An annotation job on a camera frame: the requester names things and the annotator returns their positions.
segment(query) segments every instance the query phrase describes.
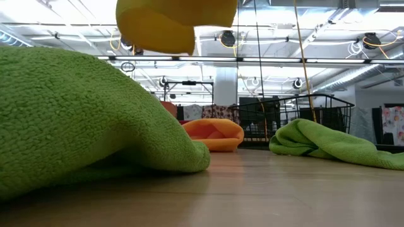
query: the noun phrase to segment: green microfiber cloth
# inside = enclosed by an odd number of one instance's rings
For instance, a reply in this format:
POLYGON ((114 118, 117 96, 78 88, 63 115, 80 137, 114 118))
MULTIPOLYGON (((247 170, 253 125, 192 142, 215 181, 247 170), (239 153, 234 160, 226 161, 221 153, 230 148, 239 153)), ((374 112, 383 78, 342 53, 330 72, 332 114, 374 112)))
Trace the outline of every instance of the green microfiber cloth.
POLYGON ((277 130, 271 138, 270 150, 276 154, 312 156, 404 170, 404 153, 378 151, 373 143, 334 131, 305 119, 297 119, 277 130))
POLYGON ((61 49, 0 47, 0 201, 142 168, 198 172, 209 162, 204 144, 110 64, 61 49))

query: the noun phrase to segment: metal shopping cart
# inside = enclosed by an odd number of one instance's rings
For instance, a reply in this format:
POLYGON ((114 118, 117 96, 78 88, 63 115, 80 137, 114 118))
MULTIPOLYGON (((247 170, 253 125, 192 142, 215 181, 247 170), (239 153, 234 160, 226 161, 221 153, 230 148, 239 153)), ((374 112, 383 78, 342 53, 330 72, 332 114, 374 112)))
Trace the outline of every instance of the metal shopping cart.
POLYGON ((266 146, 276 130, 294 119, 313 120, 330 129, 349 133, 354 106, 331 95, 312 94, 237 105, 229 109, 233 111, 233 121, 244 130, 242 146, 266 146))

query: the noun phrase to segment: yellow object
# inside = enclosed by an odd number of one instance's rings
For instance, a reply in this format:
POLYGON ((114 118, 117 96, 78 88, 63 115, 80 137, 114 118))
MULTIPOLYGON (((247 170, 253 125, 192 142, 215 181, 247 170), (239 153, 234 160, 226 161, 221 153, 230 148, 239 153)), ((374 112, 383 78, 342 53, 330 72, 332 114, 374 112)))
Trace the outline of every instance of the yellow object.
POLYGON ((118 0, 116 20, 122 36, 143 49, 188 53, 194 26, 231 27, 237 0, 118 0))

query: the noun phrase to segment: duct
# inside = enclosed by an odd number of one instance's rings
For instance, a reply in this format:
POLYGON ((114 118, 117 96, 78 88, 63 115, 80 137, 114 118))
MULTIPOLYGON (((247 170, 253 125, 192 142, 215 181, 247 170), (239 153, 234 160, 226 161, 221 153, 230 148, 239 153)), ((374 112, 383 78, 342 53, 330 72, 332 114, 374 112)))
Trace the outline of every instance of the duct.
POLYGON ((32 47, 31 45, 27 45, 27 43, 22 42, 19 39, 14 38, 8 33, 2 31, 0 31, 0 42, 14 47, 32 47))
POLYGON ((34 43, 0 23, 0 43, 15 47, 33 47, 34 43))
MULTIPOLYGON (((330 18, 328 18, 326 23, 318 25, 314 31, 302 42, 302 49, 304 50, 307 46, 309 46, 317 37, 323 34, 325 30, 335 23, 335 21, 338 21, 347 15, 347 11, 348 9, 338 9, 330 16, 330 18)), ((302 52, 302 49, 300 47, 296 48, 296 50, 293 51, 293 53, 291 53, 288 57, 295 57, 302 52)))
MULTIPOLYGON (((402 59, 404 57, 404 45, 400 45, 386 52, 390 59, 402 59)), ((383 55, 379 55, 376 59, 384 58, 383 55)), ((325 90, 335 90, 344 86, 358 83, 365 79, 377 76, 386 70, 386 66, 382 64, 371 64, 358 69, 349 69, 344 73, 341 73, 330 80, 321 83, 316 86, 313 92, 321 92, 325 90)))

